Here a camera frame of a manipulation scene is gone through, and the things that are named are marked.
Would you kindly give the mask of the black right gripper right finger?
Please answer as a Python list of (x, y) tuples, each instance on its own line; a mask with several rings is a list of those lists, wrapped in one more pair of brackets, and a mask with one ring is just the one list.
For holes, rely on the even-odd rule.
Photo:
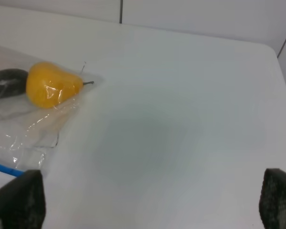
[(286, 229), (286, 172), (283, 170), (265, 170), (259, 214), (265, 229)]

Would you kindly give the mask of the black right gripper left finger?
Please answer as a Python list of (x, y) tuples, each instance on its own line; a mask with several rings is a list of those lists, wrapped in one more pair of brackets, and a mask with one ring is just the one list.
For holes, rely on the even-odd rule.
[(45, 216), (41, 171), (28, 170), (0, 188), (0, 229), (41, 229)]

